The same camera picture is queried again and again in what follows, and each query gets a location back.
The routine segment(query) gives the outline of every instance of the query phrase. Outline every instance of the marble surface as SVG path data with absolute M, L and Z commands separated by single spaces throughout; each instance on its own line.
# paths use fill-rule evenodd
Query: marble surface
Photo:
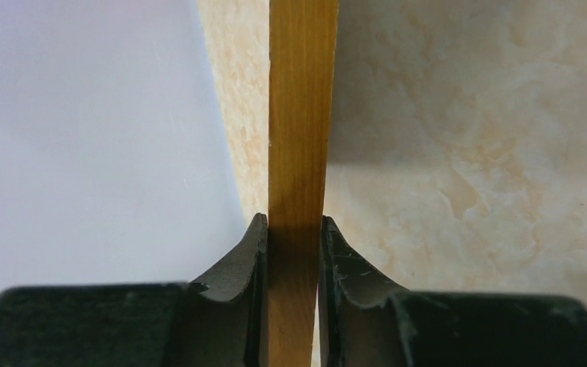
M 230 18 L 212 3 L 252 213 L 266 204 L 268 7 Z M 395 281 L 587 304 L 587 0 L 342 0 L 329 155 L 326 214 Z

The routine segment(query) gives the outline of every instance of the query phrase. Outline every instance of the black object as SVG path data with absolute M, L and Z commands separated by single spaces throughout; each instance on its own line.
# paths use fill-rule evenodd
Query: black object
M 584 365 L 566 297 L 409 291 L 323 220 L 323 366 Z M 0 295 L 0 366 L 265 366 L 267 221 L 195 281 L 22 287 Z

